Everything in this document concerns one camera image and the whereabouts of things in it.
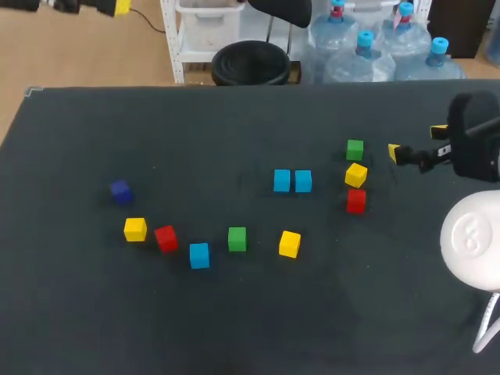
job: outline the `white cable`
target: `white cable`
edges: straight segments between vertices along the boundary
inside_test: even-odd
[[[479,328],[479,332],[477,332],[476,341],[474,342],[474,346],[472,350],[474,353],[481,352],[486,345],[495,337],[495,335],[500,331],[500,318],[498,318],[488,329],[488,324],[490,323],[491,315],[493,314],[493,309],[498,301],[498,297],[500,297],[499,293],[494,293],[490,302],[487,304],[486,311],[483,315],[483,320],[481,321],[481,325]]]

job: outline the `plastic water bottle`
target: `plastic water bottle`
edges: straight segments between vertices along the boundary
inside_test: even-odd
[[[399,4],[401,17],[397,26],[396,20],[385,20],[382,24],[382,48],[387,51],[396,64],[403,63],[405,59],[415,55],[427,54],[430,48],[430,34],[426,27],[420,23],[412,22],[413,4],[402,2]]]
[[[357,47],[339,52],[325,66],[324,82],[385,82],[394,79],[396,63],[384,51],[372,48],[373,32],[358,34]]]
[[[396,70],[395,80],[456,80],[467,78],[462,68],[446,55],[448,39],[436,37],[428,55],[418,55]]]
[[[325,63],[340,48],[354,46],[355,21],[344,15],[345,0],[331,0],[330,14],[319,15],[308,30],[301,59],[304,84],[320,84]]]
[[[490,40],[487,43],[486,57],[490,63],[500,66],[500,17],[495,21]]]

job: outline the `cube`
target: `cube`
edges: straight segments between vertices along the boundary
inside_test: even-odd
[[[366,191],[361,189],[349,189],[347,197],[347,212],[360,214],[366,208]]]
[[[313,189],[313,176],[310,170],[295,171],[295,192],[310,193]]]
[[[125,180],[115,181],[109,185],[109,188],[115,202],[119,205],[127,205],[134,200],[134,193],[132,193],[132,190]]]
[[[290,191],[290,170],[274,170],[274,192],[288,193]]]
[[[347,141],[347,152],[345,153],[347,160],[360,162],[363,159],[363,141],[349,139]]]
[[[209,244],[190,244],[189,261],[193,270],[210,267]]]
[[[175,231],[171,225],[155,230],[155,237],[158,242],[158,246],[163,253],[173,252],[179,248]]]
[[[366,181],[366,175],[368,174],[368,168],[360,166],[355,162],[349,167],[347,172],[345,172],[345,183],[351,185],[354,188],[360,188],[361,185]]]
[[[300,246],[300,234],[283,232],[280,241],[280,255],[287,256],[289,258],[297,258],[298,247]]]
[[[125,221],[125,238],[129,242],[143,242],[146,239],[146,220],[144,217],[129,217]]]
[[[230,252],[247,251],[247,228],[231,227],[227,234],[227,244]]]

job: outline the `red cube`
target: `red cube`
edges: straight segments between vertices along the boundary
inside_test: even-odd
[[[364,213],[366,208],[366,191],[361,189],[349,189],[347,197],[348,213]]]
[[[162,252],[173,252],[179,248],[177,237],[171,225],[155,230],[156,241]]]

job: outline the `chair seat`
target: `chair seat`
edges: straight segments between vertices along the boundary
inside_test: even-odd
[[[222,48],[212,60],[217,86],[281,85],[290,77],[285,51],[265,41],[239,41]]]

